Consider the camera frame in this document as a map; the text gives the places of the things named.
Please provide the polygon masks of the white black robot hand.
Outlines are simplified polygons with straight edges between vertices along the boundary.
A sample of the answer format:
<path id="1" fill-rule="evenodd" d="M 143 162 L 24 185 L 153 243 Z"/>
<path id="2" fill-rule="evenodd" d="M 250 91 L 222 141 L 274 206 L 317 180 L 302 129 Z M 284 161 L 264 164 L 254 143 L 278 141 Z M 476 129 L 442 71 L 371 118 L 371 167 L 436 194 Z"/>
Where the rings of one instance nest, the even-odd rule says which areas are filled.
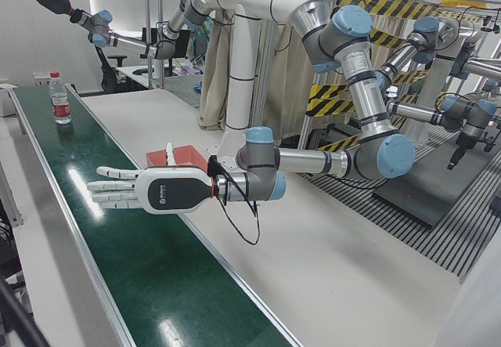
<path id="1" fill-rule="evenodd" d="M 214 180 L 207 174 L 207 159 L 194 146 L 174 147 L 146 154 L 142 170 L 100 166 L 104 181 L 87 184 L 92 199 L 102 208 L 141 208 L 150 214 L 178 214 L 197 209 L 214 196 Z"/>

